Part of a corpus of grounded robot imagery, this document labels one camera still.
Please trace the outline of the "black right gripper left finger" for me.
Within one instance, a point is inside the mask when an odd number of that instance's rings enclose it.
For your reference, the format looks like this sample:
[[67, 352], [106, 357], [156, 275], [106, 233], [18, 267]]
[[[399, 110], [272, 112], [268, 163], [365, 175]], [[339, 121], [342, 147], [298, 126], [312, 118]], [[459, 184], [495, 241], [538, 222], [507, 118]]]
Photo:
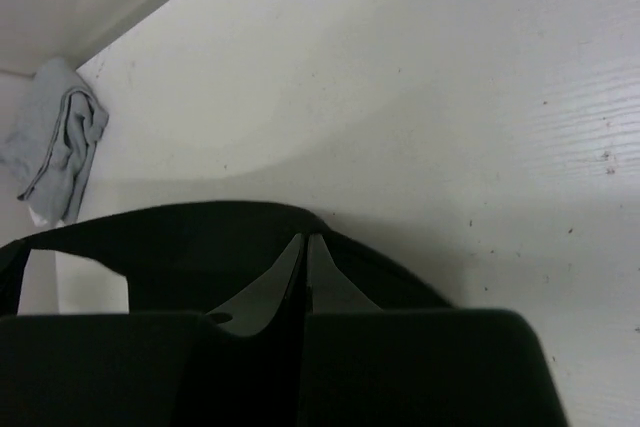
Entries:
[[262, 332], [288, 296], [303, 251], [303, 236], [296, 234], [266, 272], [207, 316], [232, 335], [250, 337]]

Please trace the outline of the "black tank top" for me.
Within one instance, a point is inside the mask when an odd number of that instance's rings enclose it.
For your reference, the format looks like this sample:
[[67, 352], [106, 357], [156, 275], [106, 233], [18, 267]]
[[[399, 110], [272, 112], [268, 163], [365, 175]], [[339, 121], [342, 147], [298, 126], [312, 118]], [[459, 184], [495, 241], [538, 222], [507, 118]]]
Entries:
[[9, 243], [1, 249], [1, 312], [17, 313], [33, 250], [89, 258], [125, 277], [132, 312], [210, 311], [266, 272], [297, 234], [321, 235], [339, 270], [383, 309], [452, 305], [397, 262], [308, 210], [207, 201], [101, 217]]

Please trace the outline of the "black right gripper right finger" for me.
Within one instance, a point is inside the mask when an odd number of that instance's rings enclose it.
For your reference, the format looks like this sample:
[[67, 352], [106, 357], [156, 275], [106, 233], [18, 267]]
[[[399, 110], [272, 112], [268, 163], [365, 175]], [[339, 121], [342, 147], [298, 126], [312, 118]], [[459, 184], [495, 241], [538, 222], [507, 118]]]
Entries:
[[383, 312], [340, 271], [320, 234], [309, 237], [306, 267], [308, 314], [346, 315]]

